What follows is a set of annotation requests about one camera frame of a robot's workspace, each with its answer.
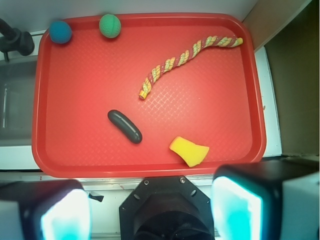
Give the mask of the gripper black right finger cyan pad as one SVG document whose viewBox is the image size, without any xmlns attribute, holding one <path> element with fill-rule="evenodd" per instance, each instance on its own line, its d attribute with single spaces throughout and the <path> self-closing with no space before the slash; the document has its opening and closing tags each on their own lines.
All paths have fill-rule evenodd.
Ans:
<svg viewBox="0 0 320 240">
<path fill-rule="evenodd" d="M 311 160 L 268 160 L 220 166 L 211 213 L 223 240 L 317 240 L 320 168 Z"/>
</svg>

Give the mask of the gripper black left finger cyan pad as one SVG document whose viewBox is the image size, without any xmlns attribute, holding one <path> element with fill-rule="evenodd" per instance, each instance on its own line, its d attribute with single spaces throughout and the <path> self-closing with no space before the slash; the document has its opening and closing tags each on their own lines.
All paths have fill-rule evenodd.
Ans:
<svg viewBox="0 0 320 240">
<path fill-rule="evenodd" d="M 91 231 L 89 195 L 75 179 L 0 186 L 2 240 L 89 240 Z"/>
</svg>

